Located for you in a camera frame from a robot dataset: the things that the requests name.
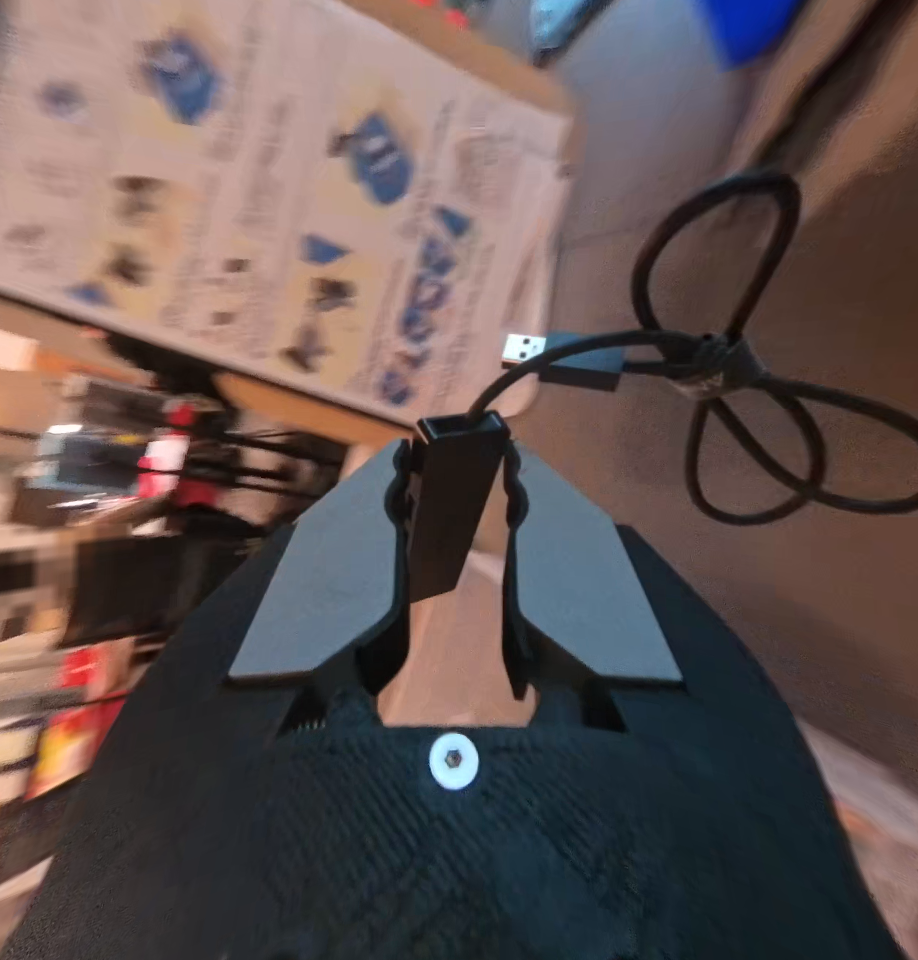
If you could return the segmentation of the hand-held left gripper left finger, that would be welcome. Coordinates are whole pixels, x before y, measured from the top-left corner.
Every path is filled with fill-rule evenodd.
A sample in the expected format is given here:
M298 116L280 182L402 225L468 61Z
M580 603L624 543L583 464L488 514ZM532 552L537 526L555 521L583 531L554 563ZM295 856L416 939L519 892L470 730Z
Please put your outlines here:
M409 651L411 444L388 444L303 514L227 679L378 696Z

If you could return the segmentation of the instruction sheet on wooden board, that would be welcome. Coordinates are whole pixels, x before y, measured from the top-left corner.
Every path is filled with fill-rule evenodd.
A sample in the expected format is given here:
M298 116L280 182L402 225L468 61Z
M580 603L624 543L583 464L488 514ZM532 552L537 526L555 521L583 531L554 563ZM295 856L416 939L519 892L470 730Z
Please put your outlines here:
M387 421L547 325L563 87L417 2L0 2L0 298Z

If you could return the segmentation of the blue plastic bin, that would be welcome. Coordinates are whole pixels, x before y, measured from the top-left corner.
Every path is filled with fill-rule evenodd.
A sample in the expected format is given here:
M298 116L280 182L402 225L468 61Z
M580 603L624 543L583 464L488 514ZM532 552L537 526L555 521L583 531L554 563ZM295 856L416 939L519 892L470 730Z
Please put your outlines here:
M698 1L720 62L746 66L786 35L803 1Z

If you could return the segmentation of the black usb hub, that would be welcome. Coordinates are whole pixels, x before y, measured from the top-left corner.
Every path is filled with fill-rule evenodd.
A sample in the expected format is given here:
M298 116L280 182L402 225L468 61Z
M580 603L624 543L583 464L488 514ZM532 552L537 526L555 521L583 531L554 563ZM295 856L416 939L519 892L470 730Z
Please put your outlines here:
M410 449L409 599L455 589L511 432L499 414L421 419Z

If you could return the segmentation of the orange traffic cone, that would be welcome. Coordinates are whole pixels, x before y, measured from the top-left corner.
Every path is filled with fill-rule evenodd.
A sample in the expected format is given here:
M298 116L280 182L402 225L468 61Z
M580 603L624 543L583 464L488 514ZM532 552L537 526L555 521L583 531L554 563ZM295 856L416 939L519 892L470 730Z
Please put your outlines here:
M447 23L457 29L467 29L479 6L478 1L413 1L414 4L442 15Z

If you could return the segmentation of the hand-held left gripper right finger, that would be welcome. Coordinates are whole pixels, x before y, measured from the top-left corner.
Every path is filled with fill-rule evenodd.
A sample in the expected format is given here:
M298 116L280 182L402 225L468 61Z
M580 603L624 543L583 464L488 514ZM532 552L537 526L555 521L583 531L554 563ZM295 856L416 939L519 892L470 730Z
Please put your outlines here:
M513 696L548 685L580 695L615 685L681 687L681 668L611 517L516 441L503 480L502 656Z

